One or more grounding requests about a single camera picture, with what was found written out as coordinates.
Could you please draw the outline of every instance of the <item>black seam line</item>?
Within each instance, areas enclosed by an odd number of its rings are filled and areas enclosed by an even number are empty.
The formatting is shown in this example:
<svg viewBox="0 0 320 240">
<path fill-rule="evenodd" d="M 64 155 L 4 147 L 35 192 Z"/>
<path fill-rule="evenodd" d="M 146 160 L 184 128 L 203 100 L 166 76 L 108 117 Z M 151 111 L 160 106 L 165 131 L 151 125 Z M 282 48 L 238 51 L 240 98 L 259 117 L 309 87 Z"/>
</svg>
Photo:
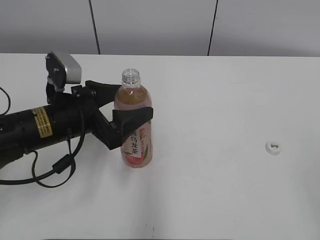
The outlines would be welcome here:
<svg viewBox="0 0 320 240">
<path fill-rule="evenodd" d="M 210 35 L 210 42 L 209 42 L 209 48 L 208 48 L 207 56 L 209 56 L 209 54 L 210 54 L 212 36 L 214 34 L 214 27 L 215 27 L 215 21 L 216 21 L 217 9 L 218 9 L 218 1 L 219 0 L 216 0 L 216 3 L 215 3 L 215 10 L 214 10 L 214 16 L 213 16 L 213 21 L 212 21 L 212 28 L 211 28 L 211 35 Z"/>
<path fill-rule="evenodd" d="M 91 19 L 92 19 L 93 31 L 94 31 L 95 44 L 96 44 L 96 48 L 98 50 L 98 54 L 100 55 L 101 54 L 100 45 L 99 45 L 96 22 L 95 22 L 95 17 L 94 17 L 94 11 L 92 10 L 91 0 L 89 0 L 89 6 L 90 6 L 90 14 L 91 14 Z"/>
</svg>

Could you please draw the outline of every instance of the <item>bottle cap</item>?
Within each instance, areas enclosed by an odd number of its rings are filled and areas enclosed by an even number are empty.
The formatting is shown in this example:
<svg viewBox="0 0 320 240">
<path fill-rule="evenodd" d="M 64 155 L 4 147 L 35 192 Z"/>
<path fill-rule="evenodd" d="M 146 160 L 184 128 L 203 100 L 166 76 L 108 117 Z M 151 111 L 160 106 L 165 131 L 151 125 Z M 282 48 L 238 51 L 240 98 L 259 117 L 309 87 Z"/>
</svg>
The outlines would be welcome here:
<svg viewBox="0 0 320 240">
<path fill-rule="evenodd" d="M 279 153 L 281 152 L 282 150 L 282 147 L 279 143 L 277 142 L 267 142 L 265 144 L 265 150 L 273 155 L 273 156 L 276 156 L 276 155 L 279 155 Z"/>
<path fill-rule="evenodd" d="M 129 88 L 139 88 L 141 85 L 139 71 L 134 68 L 124 70 L 122 72 L 122 84 Z"/>
</svg>

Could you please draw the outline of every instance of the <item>bottle label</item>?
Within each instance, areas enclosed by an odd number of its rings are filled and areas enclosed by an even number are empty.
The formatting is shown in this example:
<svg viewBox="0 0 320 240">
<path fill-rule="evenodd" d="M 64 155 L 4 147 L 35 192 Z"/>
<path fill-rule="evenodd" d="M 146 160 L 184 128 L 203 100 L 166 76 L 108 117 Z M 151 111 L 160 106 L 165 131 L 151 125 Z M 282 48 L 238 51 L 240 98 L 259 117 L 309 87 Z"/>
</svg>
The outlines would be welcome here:
<svg viewBox="0 0 320 240">
<path fill-rule="evenodd" d="M 123 153 L 130 165 L 140 166 L 151 152 L 151 121 L 149 121 L 129 136 L 123 144 Z"/>
<path fill-rule="evenodd" d="M 131 155 L 135 158 L 141 158 L 141 136 L 140 129 L 131 133 L 129 138 L 123 144 L 125 154 Z"/>
</svg>

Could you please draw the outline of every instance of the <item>black cylinder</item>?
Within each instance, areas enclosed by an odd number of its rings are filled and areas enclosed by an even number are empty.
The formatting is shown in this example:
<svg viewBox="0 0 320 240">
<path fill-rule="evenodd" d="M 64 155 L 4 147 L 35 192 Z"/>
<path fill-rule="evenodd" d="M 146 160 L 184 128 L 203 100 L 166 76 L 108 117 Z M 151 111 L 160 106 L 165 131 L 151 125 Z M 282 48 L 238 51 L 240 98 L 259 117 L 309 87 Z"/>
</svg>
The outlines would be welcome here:
<svg viewBox="0 0 320 240">
<path fill-rule="evenodd" d="M 23 154 L 78 137 L 81 117 L 75 104 L 52 105 L 0 116 L 0 168 Z M 90 132 L 86 123 L 86 133 Z"/>
</svg>

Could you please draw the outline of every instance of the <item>white wall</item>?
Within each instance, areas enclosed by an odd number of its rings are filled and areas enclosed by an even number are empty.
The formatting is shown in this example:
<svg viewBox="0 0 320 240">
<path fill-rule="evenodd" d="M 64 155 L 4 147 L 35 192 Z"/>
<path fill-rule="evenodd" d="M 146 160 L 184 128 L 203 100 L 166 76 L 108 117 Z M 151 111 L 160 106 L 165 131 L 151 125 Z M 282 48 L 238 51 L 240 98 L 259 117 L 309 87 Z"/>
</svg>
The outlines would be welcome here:
<svg viewBox="0 0 320 240">
<path fill-rule="evenodd" d="M 215 0 L 92 0 L 101 53 L 208 52 Z"/>
<path fill-rule="evenodd" d="M 207 54 L 216 0 L 92 0 L 102 54 Z M 320 57 L 320 0 L 220 0 L 210 55 Z M 0 53 L 96 54 L 88 0 L 0 0 Z"/>
<path fill-rule="evenodd" d="M 220 0 L 211 55 L 320 57 L 320 0 Z"/>
<path fill-rule="evenodd" d="M 0 0 L 0 53 L 95 54 L 88 0 Z"/>
</svg>

